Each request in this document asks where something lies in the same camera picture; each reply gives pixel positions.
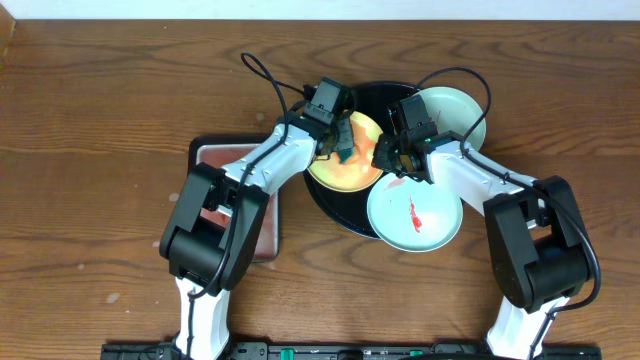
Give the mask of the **yellow plate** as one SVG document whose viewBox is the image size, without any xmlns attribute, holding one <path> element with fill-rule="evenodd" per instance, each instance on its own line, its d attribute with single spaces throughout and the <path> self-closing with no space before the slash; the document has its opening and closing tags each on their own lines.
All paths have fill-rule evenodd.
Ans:
<svg viewBox="0 0 640 360">
<path fill-rule="evenodd" d="M 316 160 L 309 167 L 311 176 L 324 187 L 338 192 L 356 192 L 374 184 L 383 171 L 372 165 L 381 127 L 367 115 L 354 112 L 350 117 L 354 132 L 354 153 L 341 164 L 336 153 L 329 160 Z"/>
</svg>

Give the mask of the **green yellow sponge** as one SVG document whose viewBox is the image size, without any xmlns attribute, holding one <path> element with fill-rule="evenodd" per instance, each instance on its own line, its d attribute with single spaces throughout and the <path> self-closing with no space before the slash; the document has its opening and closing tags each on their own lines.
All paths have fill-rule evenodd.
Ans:
<svg viewBox="0 0 640 360">
<path fill-rule="evenodd" d="M 349 146 L 340 146 L 336 148 L 336 154 L 340 164 L 346 164 L 354 155 L 357 148 L 351 144 Z"/>
</svg>

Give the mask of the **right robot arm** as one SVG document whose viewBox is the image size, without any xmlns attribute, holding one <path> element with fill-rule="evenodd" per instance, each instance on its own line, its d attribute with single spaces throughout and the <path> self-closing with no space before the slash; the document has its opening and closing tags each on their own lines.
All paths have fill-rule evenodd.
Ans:
<svg viewBox="0 0 640 360">
<path fill-rule="evenodd" d="M 503 294 L 486 336 L 490 353 L 539 359 L 561 312 L 590 305 L 602 271 L 569 183 L 513 172 L 463 135 L 433 125 L 383 134 L 372 164 L 400 179 L 450 193 L 483 216 L 492 271 Z"/>
</svg>

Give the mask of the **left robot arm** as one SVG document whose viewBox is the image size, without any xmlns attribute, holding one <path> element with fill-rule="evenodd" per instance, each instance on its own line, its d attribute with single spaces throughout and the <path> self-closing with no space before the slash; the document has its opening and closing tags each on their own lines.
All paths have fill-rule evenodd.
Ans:
<svg viewBox="0 0 640 360">
<path fill-rule="evenodd" d="M 240 159 L 189 170 L 160 241 L 181 296 L 175 351 L 184 359 L 217 359 L 227 348 L 231 291 L 253 260 L 271 196 L 342 139 L 353 104 L 307 103 L 286 111 L 273 132 Z"/>
</svg>

